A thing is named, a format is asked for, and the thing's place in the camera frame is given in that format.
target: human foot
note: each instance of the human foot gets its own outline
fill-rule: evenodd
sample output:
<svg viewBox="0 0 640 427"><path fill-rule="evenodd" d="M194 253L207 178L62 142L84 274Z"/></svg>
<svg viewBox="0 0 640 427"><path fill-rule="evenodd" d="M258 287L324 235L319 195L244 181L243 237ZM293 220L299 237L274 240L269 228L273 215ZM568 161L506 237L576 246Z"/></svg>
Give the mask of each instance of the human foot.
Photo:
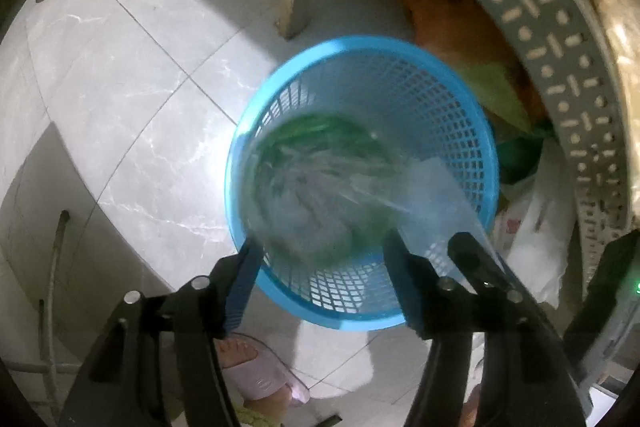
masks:
<svg viewBox="0 0 640 427"><path fill-rule="evenodd" d="M220 366L247 401L277 394L287 403L309 400L308 388L266 345L247 335L215 341Z"/></svg>
<svg viewBox="0 0 640 427"><path fill-rule="evenodd" d="M258 356L258 350L239 339L216 341L218 360L222 369L234 367L239 363L249 362Z"/></svg>

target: tile grout line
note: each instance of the tile grout line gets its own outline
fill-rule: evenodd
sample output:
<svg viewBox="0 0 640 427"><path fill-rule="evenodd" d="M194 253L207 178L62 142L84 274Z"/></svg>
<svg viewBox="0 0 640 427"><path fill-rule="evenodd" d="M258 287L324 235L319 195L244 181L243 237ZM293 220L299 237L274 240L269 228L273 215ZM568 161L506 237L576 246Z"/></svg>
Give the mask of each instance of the tile grout line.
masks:
<svg viewBox="0 0 640 427"><path fill-rule="evenodd" d="M380 334L380 332L381 332L381 331L382 331L382 330L377 330L377 331L376 331L376 334L373 336L373 338L372 338L372 339L369 339L369 340L367 341L367 343L366 343L364 346L362 346L359 350L357 350L355 353L353 353L353 355L351 355L347 360L345 360L344 362L342 362L342 363L341 363L338 367L336 367L332 372L330 372L328 375L326 375L326 377L322 378L322 380L320 380L320 382L325 383L325 384L327 384L327 385L330 385L330 386L332 386L332 387L335 387L336 389L342 389L341 387L338 387L338 386L336 386L336 385L334 385L334 384L332 384L332 383L325 382L326 378L329 378L332 374L334 374L336 371L338 371L338 369L340 369L343 365L345 365L347 362L349 362L353 357L355 357L355 356L356 356L359 352L361 352L363 349L365 349L366 347L369 347L369 344L370 344L370 343L372 343L372 342L376 339L376 337L377 337L377 336L379 336L379 334ZM343 389L343 391L347 391L348 393L352 393L352 391L348 391L347 389Z"/></svg>
<svg viewBox="0 0 640 427"><path fill-rule="evenodd" d="M155 113L153 113L153 115L151 115L151 118L149 118L149 121L145 124L145 126L142 128L142 130L138 133L138 135L134 138L133 142L131 142L131 145L127 148L127 150L125 151L124 155L122 155L122 158L120 158L120 161L118 161L118 164L116 165L116 167L113 169L113 172L111 173L111 176L109 176L109 178L107 179L107 182L104 184L104 187L102 188L102 190L100 191L100 194L98 195L97 198L95 198L95 204L98 205L98 202L100 201L100 198L102 198L102 195L104 194L105 190L107 189L107 187L109 186L109 182L111 181L111 179L114 177L115 173L118 171L118 168L120 167L120 165L122 164L122 162L124 161L124 158L127 157L127 154L129 154L129 151L133 148L133 146L136 144L136 142L138 141L138 139L140 138L140 136L142 136L142 133L144 133L147 129L147 127L149 127L149 124L151 123L151 121L156 117L156 115L162 110L162 108L167 104L167 102L169 102L169 100L171 100L174 96L174 94L178 91L178 89L180 89L184 83L187 80L191 80L191 77L189 77L188 75L184 78L183 81L181 81L181 83L178 85L178 87L176 87L173 92L166 98L166 100L164 100L164 102L162 102L162 104L160 105L160 107L158 107L158 110L155 111Z"/></svg>
<svg viewBox="0 0 640 427"><path fill-rule="evenodd" d="M184 68L183 68L180 64L178 64L178 62L176 62L176 61L175 61L175 59L174 59L174 58L173 58L173 57L172 57L172 56L167 52L167 50L166 50L166 49L164 49L164 48L160 45L160 42L156 41L156 39L153 37L153 35L152 35L151 33L149 33L149 32L146 30L146 28L145 28L142 24L140 24L140 21L139 21L138 19L136 19L136 18L135 18L135 16L133 15L133 13L131 13L131 12L127 9L127 7L126 7L126 6L124 6L124 4L122 4L119 0L115 0L115 1L116 1L116 3L118 3L118 5L119 5L119 6L120 6L120 7L121 7L121 8L122 8L122 9L123 9L123 10L124 10L128 15L129 15L129 17L131 17L131 18L133 19L133 21L134 21L138 26L140 26L140 28L142 28L142 31L143 31L143 32L145 32L153 42L155 42L155 44L156 44L156 45L157 45L157 46L162 50L162 52L163 52L167 57L169 57L169 60L171 60L171 61L172 61L176 66L178 66L178 68L180 69L180 71L182 71L182 73L184 73L184 74L186 74L187 76L189 76L189 73L187 73L187 72L184 70Z"/></svg>
<svg viewBox="0 0 640 427"><path fill-rule="evenodd" d="M196 68L194 68L194 70L191 72L190 76L194 73L196 73L196 71L198 71L205 62L207 62L207 60L209 60L211 57L213 57L213 55L215 55L216 53L218 53L226 44L228 44L231 39L233 39L235 36L239 35L242 31L244 31L245 29L247 29L249 26L251 26L251 24L253 24L254 22L256 22L257 20L261 19L261 17L263 15L265 15L265 13L267 13L269 10L273 9L274 6L276 6L278 4L279 0L274 0L273 3L269 4L268 7L266 7L264 10L260 11L259 13L257 13L255 15L255 17L253 17L251 20L249 20L249 22L247 24L244 24L242 26L240 26L236 32L231 35L226 41L222 42L222 44L219 45L219 47L217 47L215 49L215 51L211 52L209 55L207 55L207 58L205 58L201 63L199 63Z"/></svg>
<svg viewBox="0 0 640 427"><path fill-rule="evenodd" d="M215 54L218 52L218 50L219 50L220 48L222 48L222 46L224 46L225 44L227 44L227 43L228 43L228 42L229 42L233 37L235 37L236 35L238 35L238 33L240 33L240 32L241 32L241 31L242 31L246 26L243 26L242 28L238 28L238 30L237 30L233 35L231 35L231 36L230 36L226 41L224 41L222 44L220 44L220 46L219 46L215 51L213 51L209 56L207 56L207 58L205 58L205 59L204 59L204 60L203 60L203 61L202 61L202 62L201 62L201 63L200 63L200 64L199 64L199 65L198 65L194 70L193 70L193 72L192 72L191 74L189 74L189 73L187 73L187 71L186 71L183 67L181 67L181 65L180 65L180 64L178 64L178 62L176 62L176 61L175 61L175 59L174 59L174 58L169 54L169 52L161 46L160 42L156 41L156 40L153 38L153 35L151 35L151 34L146 30L146 28L145 28L145 27L144 27L144 26L143 26L143 25L138 21L138 19L136 19L136 18L135 18L135 16L133 15L133 13L131 13L131 12L127 9L127 7L126 7L126 6L124 6L124 4L122 4L119 0L115 0L115 1L116 1L116 2L117 2L117 3L122 7L122 9L123 9L125 12L127 12L127 14L129 15L129 17L131 17L131 18L136 22L136 24L137 24L138 26L140 26L140 28L142 28L142 31L144 31L144 32L149 36L149 38L151 38L151 39L152 39L152 41L153 41L153 42L155 42L155 44L156 44L156 45L157 45L157 46L162 50L162 52L163 52L167 57L169 57L169 59L170 59L170 60L171 60L171 61L172 61L172 62L173 62L173 63L174 63L174 64L175 64L179 69L180 69L180 71L182 71L182 73L184 73L184 74L186 75L186 78L184 79L184 81L182 81L182 82L180 83L180 85L174 89L174 91L171 93L171 95L169 95L169 97L167 98L167 100L165 100L165 102L164 102L164 103L166 103L166 102L167 102L167 101L168 101L168 100L169 100L169 99L174 95L174 93L175 93L176 91L178 91L178 89L180 89L180 88L182 87L182 84L184 84L184 83L185 83L185 81L190 80L190 81L191 81L191 82L193 82L193 84L198 88L198 90L200 90L200 91L201 91L201 92L202 92L202 93L203 93L203 94L204 94L204 95L205 95L205 96L206 96L206 97L211 101L211 103L213 103L213 105L215 105L215 106L220 110L220 112L222 112L222 114L223 114L223 115L225 115L225 117L226 117L226 118L227 118L227 119L228 119L232 124L234 124L235 126L237 126L237 125L238 125L238 123L237 123L237 122L235 122L235 121L234 121L234 119L233 119L233 118L231 118L231 117L226 113L226 111L224 111L224 109L222 109L222 108L221 108L221 107L220 107L220 106L219 106L219 105L218 105L218 104L217 104L217 103L216 103L216 102L215 102L215 101L214 101L214 100L213 100L213 99L212 99L212 98L211 98L211 97L210 97L210 96L209 96L209 95L208 95L208 94L207 94L207 93L206 93L206 92L205 92L205 91L200 87L200 85L199 85L195 80L193 80L193 78L191 78L191 75L192 75L193 73L195 73L195 72L196 72L196 71L197 71L197 70L198 70L198 69L199 69L199 68L200 68L200 67L201 67L205 62L207 62L207 60L209 60L213 55L215 55ZM154 115L151 117L151 120L153 120L153 117L154 117L157 113L158 113L157 111L156 111L156 113L154 113ZM144 127L143 131L146 129L146 126L148 126L148 125L149 125L149 123L151 122L151 120L149 120L149 122L147 122L147 123L146 123L146 125L145 125L145 127Z"/></svg>
<svg viewBox="0 0 640 427"><path fill-rule="evenodd" d="M229 120L229 121L230 121L234 126L236 126L236 127L238 126L238 122L236 122L233 118L231 118L231 117L226 113L226 111L225 111L224 109L222 109L222 108L221 108L221 107L220 107L220 106L219 106L219 105L218 105L218 104L213 100L213 98L211 98L211 97L210 97L210 96L205 92L205 90L204 90L204 89L202 89L202 88L200 87L200 85L199 85L195 80L193 80L191 77L189 77L189 80L190 80L191 82L193 82L193 85L194 85L194 86L196 86L196 87L198 88L198 90L199 90L199 91L200 91L204 96L206 96L206 97L207 97L207 99L209 100L209 102L211 102L213 105L215 105L215 106L218 108L218 110L219 110L223 115L225 115L225 116L226 116L226 118L227 118L227 119L228 119L228 120Z"/></svg>
<svg viewBox="0 0 640 427"><path fill-rule="evenodd" d="M38 91L38 94L40 95L40 99L42 100L42 107L44 107L44 114L46 115L46 117L49 119L49 124L53 124L53 126L55 126L56 124L54 123L53 119L51 118L51 115L49 114L49 108L47 107L47 104L44 101L44 97L42 95L42 91L40 90L40 84L38 83L38 73L36 72L36 68L33 62L33 53L31 51L31 45L29 44L29 33L28 33L28 29L27 29L27 19L26 17L23 19L22 21L24 23L24 37L26 40L26 44L27 44L27 52L29 54L29 61L31 62L31 68L33 69L33 76L34 76L34 81L36 84L36 90ZM60 134L60 140L62 141L62 144L64 146L64 139L62 137L62 134ZM89 187L86 186L86 183L84 183L84 179L82 178L82 176L80 175L80 172L78 171L78 167L76 167L76 164L73 162L73 159L71 158L71 155L66 151L65 148L65 152L68 155L68 158L71 162L71 165L73 165L74 170L76 171L76 174L78 175L78 179L81 181L82 185L84 185L85 190L89 193L89 195L91 195L91 197L93 198L94 195L92 195L91 191L89 190ZM14 200L14 212L18 212L20 213L20 209L17 208L18 206L18 192L20 191L20 186L22 185L22 168L20 168L20 181L18 181L18 186L15 190L15 200ZM89 212L89 216L87 217L86 221L82 224L81 227L81 232L80 235L78 237L78 244L76 245L76 248L74 249L74 251L72 251L71 253L68 254L68 256L70 257L69 259L69 264L67 266L67 273L62 274L63 278L65 279L64 282L62 281L58 281L59 284L61 284L64 289L66 290L67 284L68 284L68 278L69 278L69 272L71 271L71 267L73 266L74 261L76 260L76 254L78 253L78 250L80 248L80 242L82 241L82 237L84 237L84 232L86 231L86 227L89 224L89 220L91 219L91 216L94 215L95 209L98 206L98 201L94 198L94 206L92 206L91 212Z"/></svg>
<svg viewBox="0 0 640 427"><path fill-rule="evenodd" d="M400 400L402 400L405 396L407 396L409 393L417 393L418 392L418 388L420 387L420 385L418 384L417 387L415 388L411 388L409 389L406 393L404 393L400 398L398 398L397 400L395 400L391 405L395 405L396 403L398 403Z"/></svg>

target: white tiled floor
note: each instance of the white tiled floor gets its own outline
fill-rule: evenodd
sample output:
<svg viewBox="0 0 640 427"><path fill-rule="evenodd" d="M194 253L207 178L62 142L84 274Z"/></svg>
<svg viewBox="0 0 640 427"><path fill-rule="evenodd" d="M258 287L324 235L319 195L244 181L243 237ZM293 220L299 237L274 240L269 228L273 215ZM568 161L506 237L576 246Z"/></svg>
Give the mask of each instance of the white tiled floor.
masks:
<svg viewBox="0 0 640 427"><path fill-rule="evenodd" d="M81 296L100 315L127 285L162 291L155 274L177 288L207 273L234 251L223 206L225 161L261 83L294 54L335 36L411 38L398 0L314 0L311 24L286 42L274 27L276 4L30 0L14 21L0 47L0 64L12 78L1 86L0 118L13 119L9 127L0 122L0 144L18 141L0 165L2 188L28 154L24 144L50 118L85 192L98 201L97 208L86 195L68 202L83 228L69 238L79 246L64 266L65 295ZM33 73L25 75L30 57ZM18 118L4 110L6 100L27 110ZM37 241L33 233L16 237ZM134 260L121 258L129 247ZM114 293L91 287L96 282ZM287 314L258 290L241 330L273 347L313 386L310 404L291 411L291 426L311 426L334 412L345 427L402 425L426 360L427 347L406 328L327 330Z"/></svg>

